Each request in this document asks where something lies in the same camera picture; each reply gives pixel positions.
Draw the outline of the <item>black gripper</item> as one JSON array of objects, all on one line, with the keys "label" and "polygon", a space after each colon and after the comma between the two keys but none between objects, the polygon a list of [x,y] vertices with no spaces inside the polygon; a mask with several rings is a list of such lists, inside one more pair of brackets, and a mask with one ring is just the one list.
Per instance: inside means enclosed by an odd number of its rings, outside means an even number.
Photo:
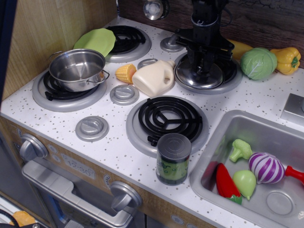
[{"label": "black gripper", "polygon": [[192,73],[217,74],[217,58],[232,58],[234,45],[220,33],[220,20],[206,24],[193,22],[193,28],[175,30],[176,42],[187,49]]}]

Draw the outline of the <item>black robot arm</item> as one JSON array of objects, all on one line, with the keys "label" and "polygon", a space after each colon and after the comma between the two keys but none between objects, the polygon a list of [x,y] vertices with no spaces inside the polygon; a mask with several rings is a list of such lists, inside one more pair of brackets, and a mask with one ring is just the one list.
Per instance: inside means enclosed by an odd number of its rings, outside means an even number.
[{"label": "black robot arm", "polygon": [[175,31],[176,42],[186,47],[190,68],[195,75],[211,70],[216,60],[230,61],[234,45],[220,33],[221,14],[227,0],[193,0],[192,28]]}]

